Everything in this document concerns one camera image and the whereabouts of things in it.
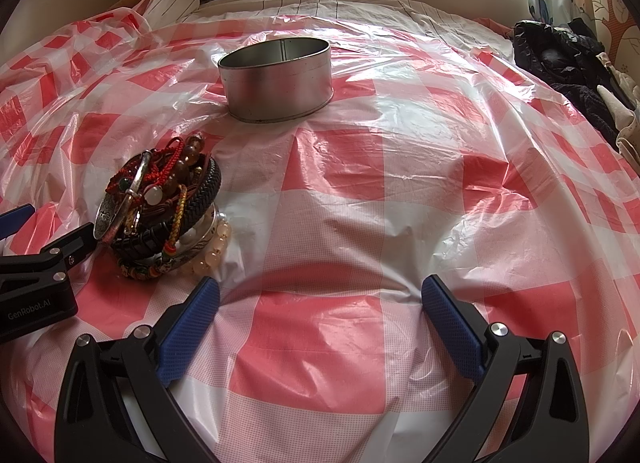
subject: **yellow braided cord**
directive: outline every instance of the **yellow braided cord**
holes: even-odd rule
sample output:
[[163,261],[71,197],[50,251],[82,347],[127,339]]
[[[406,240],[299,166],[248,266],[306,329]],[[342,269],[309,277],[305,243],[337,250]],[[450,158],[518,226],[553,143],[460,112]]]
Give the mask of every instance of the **yellow braided cord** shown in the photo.
[[180,234],[180,224],[182,223],[182,216],[184,214],[184,205],[187,201],[187,186],[180,184],[178,185],[180,188],[180,198],[178,199],[178,204],[175,208],[175,216],[174,216],[174,224],[171,227],[171,234],[169,234],[169,239],[167,239],[164,244],[164,253],[168,255],[175,255],[175,244],[178,240],[178,235]]
[[125,228],[131,230],[133,228],[133,217],[136,214],[135,209],[131,209],[127,214],[127,220],[124,223]]

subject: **blue gripper pad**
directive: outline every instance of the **blue gripper pad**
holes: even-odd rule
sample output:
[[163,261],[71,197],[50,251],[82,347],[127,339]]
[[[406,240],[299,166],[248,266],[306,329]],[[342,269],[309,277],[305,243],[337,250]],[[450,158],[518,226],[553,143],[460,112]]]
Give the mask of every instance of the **blue gripper pad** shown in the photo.
[[0,241],[6,237],[13,236],[22,228],[22,225],[27,223],[34,212],[36,212],[36,209],[27,204],[0,215]]
[[220,307],[220,289],[215,279],[203,277],[193,292],[196,295],[159,346],[156,375],[165,387],[182,378]]
[[458,372],[478,384],[485,371],[482,345],[440,285],[439,279],[432,275],[422,282],[422,309],[431,319]]

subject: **red checkered plastic sheet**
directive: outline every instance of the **red checkered plastic sheet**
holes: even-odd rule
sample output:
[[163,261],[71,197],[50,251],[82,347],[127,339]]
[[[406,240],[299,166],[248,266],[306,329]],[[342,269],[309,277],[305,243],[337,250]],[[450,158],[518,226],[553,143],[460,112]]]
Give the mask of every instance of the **red checkered plastic sheet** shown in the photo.
[[[292,35],[331,42],[333,101],[290,122],[234,120],[217,61]],[[470,390],[420,313],[431,273],[517,334],[563,331],[592,459],[613,440],[639,396],[640,184],[561,95],[486,49],[378,26],[279,16],[151,32],[122,8],[0,70],[0,212],[38,209],[4,254],[92,220],[127,158],[196,130],[234,234],[223,305],[172,390],[223,463],[421,461]],[[71,278],[78,316],[1,353],[8,405],[48,461],[74,339],[153,324],[196,282],[129,281],[106,249]]]

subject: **pink and white checkered pattern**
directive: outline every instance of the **pink and white checkered pattern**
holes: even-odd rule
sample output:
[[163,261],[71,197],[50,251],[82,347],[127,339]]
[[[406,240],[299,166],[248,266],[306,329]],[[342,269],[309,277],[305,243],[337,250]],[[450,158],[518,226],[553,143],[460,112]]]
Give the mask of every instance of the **pink and white checkered pattern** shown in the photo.
[[[217,61],[289,35],[331,42],[334,100],[280,124],[231,118]],[[150,32],[121,8],[0,69],[0,212],[38,208],[5,253],[92,219],[127,158],[196,130],[234,235],[223,305],[174,392],[223,463],[420,461],[469,390],[420,313],[430,273],[518,334],[564,331],[592,458],[612,441],[640,395],[640,183],[561,95],[486,50],[376,26]],[[154,323],[195,282],[126,280],[106,249],[72,279],[78,316],[2,351],[5,396],[49,461],[73,338]]]

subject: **black braided bracelet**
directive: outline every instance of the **black braided bracelet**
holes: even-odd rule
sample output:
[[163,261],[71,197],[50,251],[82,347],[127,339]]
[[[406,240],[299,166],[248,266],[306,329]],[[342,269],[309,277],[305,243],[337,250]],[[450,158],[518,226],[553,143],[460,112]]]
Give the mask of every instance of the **black braided bracelet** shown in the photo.
[[[220,190],[221,182],[220,167],[213,158],[209,158],[200,186],[184,207],[182,223],[180,224],[180,236],[193,227],[213,203]],[[162,251],[164,242],[171,233],[173,223],[174,218],[171,217],[167,221],[156,223],[136,236],[118,237],[111,243],[111,248],[113,248],[118,257],[126,261],[139,261],[156,255],[156,253]]]

